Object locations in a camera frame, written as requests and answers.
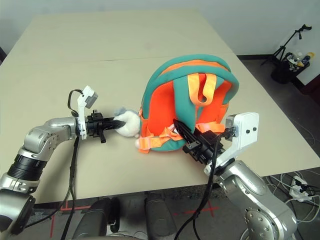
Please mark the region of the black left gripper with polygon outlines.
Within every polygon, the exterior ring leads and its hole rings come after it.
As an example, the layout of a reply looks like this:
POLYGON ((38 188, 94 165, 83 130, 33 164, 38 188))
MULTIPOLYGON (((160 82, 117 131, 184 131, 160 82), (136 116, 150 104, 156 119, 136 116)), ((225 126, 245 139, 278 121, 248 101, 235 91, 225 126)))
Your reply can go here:
POLYGON ((93 138, 99 138, 102 144, 106 143, 104 131, 116 130, 122 128, 126 123, 121 120, 106 120, 101 112, 96 109, 87 116, 86 131, 87 135, 93 138))

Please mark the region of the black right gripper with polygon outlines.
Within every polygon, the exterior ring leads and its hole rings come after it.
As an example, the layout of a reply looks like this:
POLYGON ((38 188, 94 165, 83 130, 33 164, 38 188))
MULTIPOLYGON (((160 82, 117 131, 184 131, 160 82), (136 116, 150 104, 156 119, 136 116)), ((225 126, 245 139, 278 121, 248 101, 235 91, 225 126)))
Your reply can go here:
POLYGON ((173 119, 173 124, 179 135, 186 141, 182 150, 186 154, 190 154, 195 161, 208 165, 213 160, 216 146, 217 157, 225 151, 223 144, 218 141, 219 135, 211 130, 206 132, 196 130, 195 133, 192 133, 183 122, 177 119, 173 119))

